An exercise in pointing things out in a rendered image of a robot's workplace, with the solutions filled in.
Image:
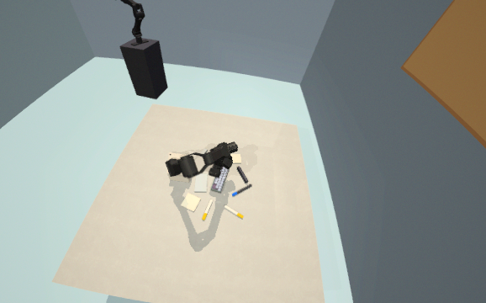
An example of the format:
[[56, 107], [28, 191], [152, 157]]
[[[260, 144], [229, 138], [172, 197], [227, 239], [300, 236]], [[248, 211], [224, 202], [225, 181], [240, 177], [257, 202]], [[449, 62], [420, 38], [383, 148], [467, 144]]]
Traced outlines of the keyboard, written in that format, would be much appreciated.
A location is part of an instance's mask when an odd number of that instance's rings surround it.
[[227, 177], [229, 169], [226, 169], [225, 167], [220, 170], [220, 175], [218, 178], [214, 178], [214, 181], [212, 183], [212, 186], [210, 187], [212, 191], [221, 193], [221, 190], [224, 186], [225, 179]]

